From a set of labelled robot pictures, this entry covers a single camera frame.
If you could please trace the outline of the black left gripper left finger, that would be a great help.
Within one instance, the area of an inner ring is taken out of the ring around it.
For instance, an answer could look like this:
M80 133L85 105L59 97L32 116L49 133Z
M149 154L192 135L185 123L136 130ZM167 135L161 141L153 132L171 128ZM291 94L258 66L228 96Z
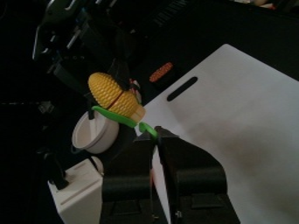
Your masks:
M155 141L144 132L105 168L99 224L152 224L152 155Z

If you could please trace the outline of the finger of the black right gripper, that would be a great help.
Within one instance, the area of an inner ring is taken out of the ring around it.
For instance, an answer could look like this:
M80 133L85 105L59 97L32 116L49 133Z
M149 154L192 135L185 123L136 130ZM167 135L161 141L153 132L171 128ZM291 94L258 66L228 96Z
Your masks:
M107 73L112 76L121 89L127 91L129 89L129 71L127 63L121 59L113 59Z

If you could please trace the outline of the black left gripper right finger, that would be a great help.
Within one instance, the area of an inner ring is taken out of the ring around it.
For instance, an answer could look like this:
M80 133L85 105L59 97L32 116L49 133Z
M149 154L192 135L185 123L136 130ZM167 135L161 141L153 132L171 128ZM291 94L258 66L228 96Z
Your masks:
M217 159L169 130L155 130L171 224L240 224Z

